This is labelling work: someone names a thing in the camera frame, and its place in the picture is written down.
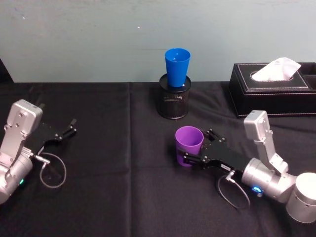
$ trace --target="black tablecloth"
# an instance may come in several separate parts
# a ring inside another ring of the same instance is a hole
[[[158,115],[157,83],[38,83],[0,86],[0,123],[23,98],[45,103],[42,120],[78,133],[57,149],[68,176],[59,190],[39,181],[40,165],[0,206],[0,236],[258,236],[316,235],[316,224],[292,220],[282,204],[247,191],[251,208],[237,211],[217,193],[217,169],[184,168],[175,161],[174,132],[213,128],[249,158],[255,145],[237,119],[226,82],[195,82],[188,115]],[[316,172],[316,118],[270,118],[276,151],[290,173]],[[242,202],[236,189],[224,190]]]

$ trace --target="black leather tissue box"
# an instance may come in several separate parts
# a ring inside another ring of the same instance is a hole
[[[316,115],[316,63],[299,63],[290,80],[255,81],[252,75],[267,63],[234,64],[229,90],[239,118],[252,110],[271,117]]]

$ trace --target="light blue wall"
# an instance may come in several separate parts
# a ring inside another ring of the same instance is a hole
[[[15,82],[157,81],[187,48],[193,81],[233,63],[315,61],[315,0],[1,0],[0,58]]]

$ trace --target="tissue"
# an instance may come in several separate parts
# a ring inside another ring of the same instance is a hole
[[[290,80],[300,67],[300,64],[289,58],[278,58],[251,77],[256,81]]]

